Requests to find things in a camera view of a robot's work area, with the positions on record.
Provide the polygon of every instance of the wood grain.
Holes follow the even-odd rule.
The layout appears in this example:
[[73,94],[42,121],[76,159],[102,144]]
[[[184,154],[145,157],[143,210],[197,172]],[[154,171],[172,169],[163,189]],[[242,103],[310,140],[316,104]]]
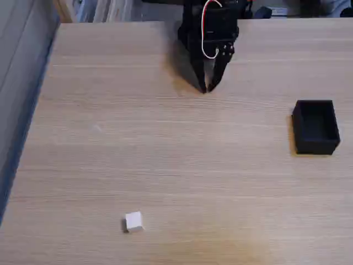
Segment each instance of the wood grain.
[[[0,263],[351,264],[353,20],[239,27],[202,95],[174,25],[62,25]],[[294,155],[298,99],[334,101],[333,156]],[[146,230],[122,233],[136,210]]]

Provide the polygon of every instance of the table surface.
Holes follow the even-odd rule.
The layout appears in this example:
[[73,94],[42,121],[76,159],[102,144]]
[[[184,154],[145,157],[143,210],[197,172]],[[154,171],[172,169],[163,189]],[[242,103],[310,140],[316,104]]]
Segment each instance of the table surface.
[[[61,25],[0,264],[352,264],[353,20],[239,27],[203,95],[175,25]],[[334,101],[333,156],[295,155],[298,99]]]

